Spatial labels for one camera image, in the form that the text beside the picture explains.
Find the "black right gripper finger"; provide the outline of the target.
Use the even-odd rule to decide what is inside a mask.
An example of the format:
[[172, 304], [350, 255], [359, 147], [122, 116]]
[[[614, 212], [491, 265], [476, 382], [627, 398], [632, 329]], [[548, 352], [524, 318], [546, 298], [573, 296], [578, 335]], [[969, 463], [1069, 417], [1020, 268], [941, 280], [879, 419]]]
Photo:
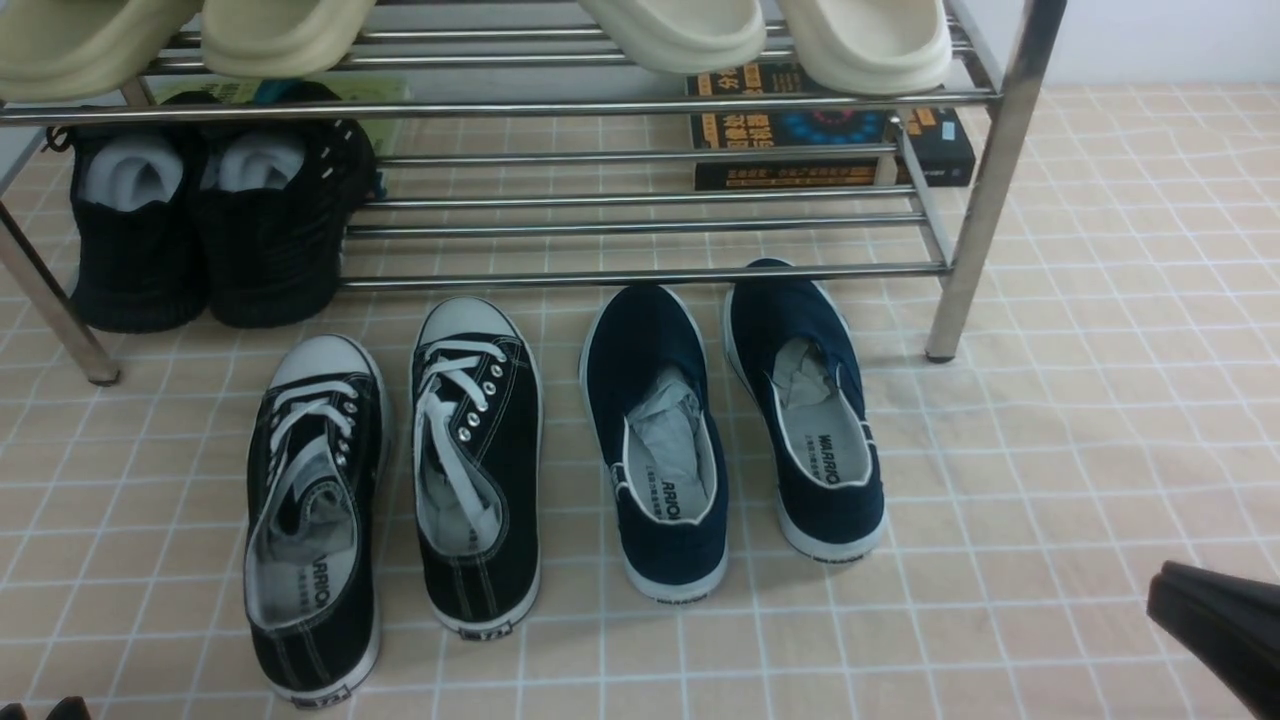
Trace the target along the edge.
[[1279, 585], [1166, 561], [1146, 611], [1256, 719], [1279, 717]]

